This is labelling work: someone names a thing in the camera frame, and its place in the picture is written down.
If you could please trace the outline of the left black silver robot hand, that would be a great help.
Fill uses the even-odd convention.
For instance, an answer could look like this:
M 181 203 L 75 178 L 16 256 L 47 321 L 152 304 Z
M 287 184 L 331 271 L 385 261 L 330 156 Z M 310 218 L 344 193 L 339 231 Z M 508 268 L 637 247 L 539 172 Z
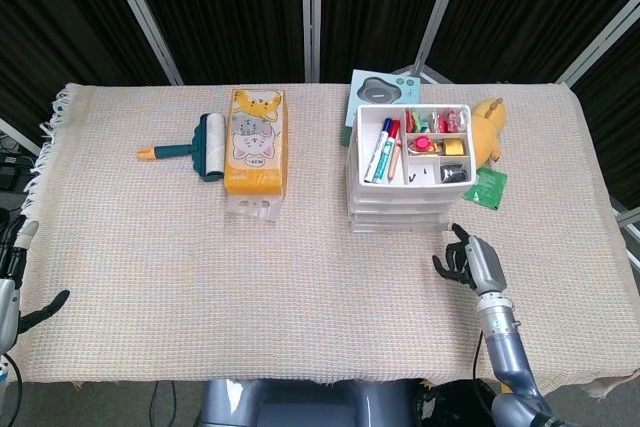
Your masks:
M 39 223 L 19 215 L 1 236 L 1 354 L 8 353 L 19 335 L 54 316 L 67 302 L 70 291 L 60 291 L 42 309 L 23 315 L 20 292 L 27 263 L 27 252 L 37 234 Z

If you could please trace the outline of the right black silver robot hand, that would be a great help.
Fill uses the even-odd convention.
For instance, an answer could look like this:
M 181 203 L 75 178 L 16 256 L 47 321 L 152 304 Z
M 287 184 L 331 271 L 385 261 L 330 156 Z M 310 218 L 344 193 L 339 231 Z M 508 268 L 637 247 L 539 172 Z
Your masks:
M 445 231 L 453 232 L 458 241 L 446 246 L 446 265 L 438 256 L 432 256 L 435 271 L 442 278 L 468 285 L 478 296 L 507 288 L 499 257 L 489 243 L 457 223 L 447 224 Z

